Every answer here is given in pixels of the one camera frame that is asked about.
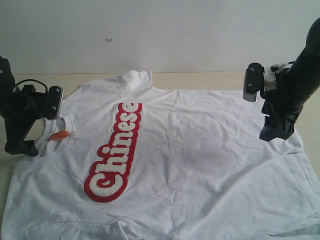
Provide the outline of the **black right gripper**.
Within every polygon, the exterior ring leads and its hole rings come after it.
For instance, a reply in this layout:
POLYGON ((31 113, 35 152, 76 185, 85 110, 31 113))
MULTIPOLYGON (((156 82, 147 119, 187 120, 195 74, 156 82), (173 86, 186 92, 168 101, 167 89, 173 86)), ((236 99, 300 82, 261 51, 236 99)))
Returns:
POLYGON ((264 125, 259 139, 287 140, 294 133, 294 125, 303 109, 304 100, 298 78, 291 76, 289 67, 267 67, 260 96, 265 100, 262 107, 264 125))

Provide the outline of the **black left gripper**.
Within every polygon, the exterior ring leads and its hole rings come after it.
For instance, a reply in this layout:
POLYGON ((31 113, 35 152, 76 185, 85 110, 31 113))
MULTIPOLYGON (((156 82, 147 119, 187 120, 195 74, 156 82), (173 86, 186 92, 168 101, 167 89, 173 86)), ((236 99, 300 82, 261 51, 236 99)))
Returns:
MULTIPOLYGON (((4 95, 3 119, 7 140, 23 140, 34 122, 41 118, 47 118, 49 90, 36 91, 32 84, 24 85, 20 89, 17 85, 4 95)), ((19 143, 5 144, 5 151, 11 155, 37 156, 39 154, 34 140, 24 140, 19 143)))

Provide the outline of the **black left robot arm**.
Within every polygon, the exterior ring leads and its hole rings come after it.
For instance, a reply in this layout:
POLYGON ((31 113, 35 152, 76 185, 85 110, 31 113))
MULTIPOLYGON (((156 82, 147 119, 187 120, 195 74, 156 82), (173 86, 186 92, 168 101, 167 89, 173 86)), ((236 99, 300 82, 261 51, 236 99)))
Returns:
POLYGON ((44 114, 48 88, 37 92, 34 85, 19 89, 8 59, 0 58, 0 116, 4 119, 6 143, 11 155, 38 155, 34 140, 25 140, 35 121, 44 114))

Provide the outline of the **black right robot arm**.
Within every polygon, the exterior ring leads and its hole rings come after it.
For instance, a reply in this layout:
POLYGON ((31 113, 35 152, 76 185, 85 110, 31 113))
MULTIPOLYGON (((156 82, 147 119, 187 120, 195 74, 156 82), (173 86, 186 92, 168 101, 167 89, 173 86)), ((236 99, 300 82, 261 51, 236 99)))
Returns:
POLYGON ((311 25, 306 44, 291 67, 275 74, 275 89, 263 91, 265 114, 259 138, 266 142, 286 140, 294 133, 295 123, 305 102, 320 87, 320 20, 311 25))

